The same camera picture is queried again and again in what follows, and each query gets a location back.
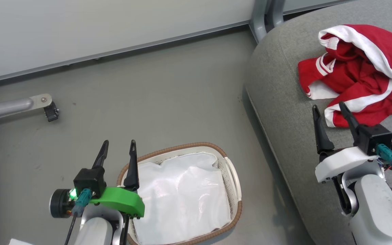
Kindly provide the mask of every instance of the red and white garment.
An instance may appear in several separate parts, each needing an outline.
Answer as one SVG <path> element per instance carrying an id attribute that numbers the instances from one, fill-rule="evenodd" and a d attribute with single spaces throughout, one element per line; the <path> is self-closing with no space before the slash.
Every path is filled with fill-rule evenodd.
<path id="1" fill-rule="evenodd" d="M 339 25 L 318 34 L 326 53 L 299 62 L 299 82 L 311 99 L 335 98 L 325 109 L 329 127 L 348 127 L 344 101 L 360 124 L 392 115 L 392 33 L 370 25 Z"/>

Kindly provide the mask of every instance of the gray upholstery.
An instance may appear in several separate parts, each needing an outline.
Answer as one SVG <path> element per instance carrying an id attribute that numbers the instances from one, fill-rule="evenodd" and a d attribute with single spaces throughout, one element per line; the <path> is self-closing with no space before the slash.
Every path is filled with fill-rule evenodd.
<path id="1" fill-rule="evenodd" d="M 249 62 L 246 89 L 266 132 L 309 234 L 318 245 L 354 244 L 349 218 L 342 216 L 332 183 L 317 183 L 311 107 L 324 110 L 330 100 L 312 101 L 298 84 L 297 63 L 320 56 L 317 33 L 345 23 L 375 25 L 392 32 L 392 0 L 359 0 L 294 18 L 270 31 Z M 392 131 L 392 116 L 383 125 Z M 337 148 L 352 145 L 350 132 L 328 129 Z M 392 171 L 388 183 L 392 186 Z"/>

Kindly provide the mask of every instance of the white basket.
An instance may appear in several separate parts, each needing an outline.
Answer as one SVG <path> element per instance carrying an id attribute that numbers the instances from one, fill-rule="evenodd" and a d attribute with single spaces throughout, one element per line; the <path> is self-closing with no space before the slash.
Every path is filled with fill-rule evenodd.
<path id="1" fill-rule="evenodd" d="M 238 219 L 241 215 L 242 203 L 241 203 L 241 187 L 240 182 L 238 180 L 237 172 L 235 171 L 234 165 L 231 160 L 227 157 L 226 153 L 220 149 L 219 146 L 216 146 L 212 143 L 200 142 L 200 143 L 192 143 L 185 144 L 181 146 L 175 146 L 167 149 L 162 149 L 156 152 L 152 152 L 148 155 L 144 155 L 142 157 L 137 158 L 137 163 L 156 163 L 161 164 L 164 160 L 182 156 L 190 153 L 196 152 L 208 152 L 215 155 L 219 160 L 219 168 L 222 172 L 223 181 L 225 184 L 226 193 L 228 196 L 228 201 L 231 210 L 231 222 L 222 227 L 221 229 L 214 230 L 208 234 L 203 236 L 199 236 L 197 238 L 183 241 L 179 243 L 174 243 L 173 245 L 193 245 L 205 240 L 216 237 L 230 229 L 232 229 L 235 224 L 238 222 Z M 126 177 L 126 172 L 128 171 L 128 164 L 122 169 L 118 180 L 117 185 L 123 185 L 123 180 Z M 137 238 L 137 233 L 134 228 L 134 223 L 131 220 L 130 227 L 128 231 L 128 242 L 131 245 L 140 245 L 140 242 Z"/>

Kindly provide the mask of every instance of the red fabric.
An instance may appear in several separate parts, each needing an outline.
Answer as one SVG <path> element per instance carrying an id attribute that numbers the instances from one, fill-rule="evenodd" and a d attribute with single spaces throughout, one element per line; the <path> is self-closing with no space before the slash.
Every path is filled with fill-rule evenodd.
<path id="1" fill-rule="evenodd" d="M 377 55 L 378 58 L 367 57 L 364 50 L 361 50 L 349 40 L 343 41 L 340 37 L 334 34 L 324 34 L 320 41 L 322 45 L 326 45 L 326 54 L 323 58 L 324 66 L 319 64 L 319 58 L 307 59 L 299 62 L 299 82 L 303 90 L 309 97 L 317 96 L 319 90 L 312 91 L 309 86 L 316 80 L 322 81 L 329 88 L 331 88 L 339 96 L 335 98 L 329 105 L 328 108 L 338 104 L 340 101 L 355 102 L 358 108 L 364 107 L 362 110 L 354 113 L 360 124 L 366 124 L 369 126 L 379 124 L 389 115 L 392 115 L 392 90 L 388 96 L 374 102 L 371 97 L 365 97 L 370 95 L 382 95 L 388 90 L 389 87 L 389 76 L 375 68 L 377 62 L 383 62 L 384 59 L 379 58 L 379 55 L 383 53 L 384 57 L 388 61 L 386 67 L 392 69 L 392 33 L 381 28 L 370 25 L 345 25 L 347 27 L 355 29 L 358 34 L 349 34 L 349 37 L 357 37 L 361 39 L 361 35 L 365 39 L 370 40 L 377 46 L 374 47 L 373 57 Z M 343 26 L 334 27 L 335 29 L 342 30 Z M 339 40 L 335 49 L 330 47 L 330 44 L 334 44 Z M 325 65 L 331 61 L 336 60 L 333 66 L 333 72 L 330 72 Z M 336 127 L 348 127 L 347 121 L 344 120 L 339 111 L 333 112 L 332 122 Z"/>

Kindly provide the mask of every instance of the white basket handle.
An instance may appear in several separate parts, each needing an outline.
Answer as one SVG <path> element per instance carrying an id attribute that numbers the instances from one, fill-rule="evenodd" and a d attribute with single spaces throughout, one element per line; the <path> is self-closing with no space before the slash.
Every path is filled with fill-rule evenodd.
<path id="1" fill-rule="evenodd" d="M 235 184 L 235 190 L 237 192 L 237 199 L 239 201 L 241 201 L 241 185 L 240 185 L 240 181 L 238 180 L 237 171 L 235 170 L 235 167 L 232 164 L 232 161 L 229 160 L 228 157 L 225 157 L 225 160 L 226 160 L 226 163 L 227 163 L 227 167 L 228 167 L 229 171 L 231 172 L 231 174 L 233 176 L 233 180 L 234 180 L 234 184 Z"/>

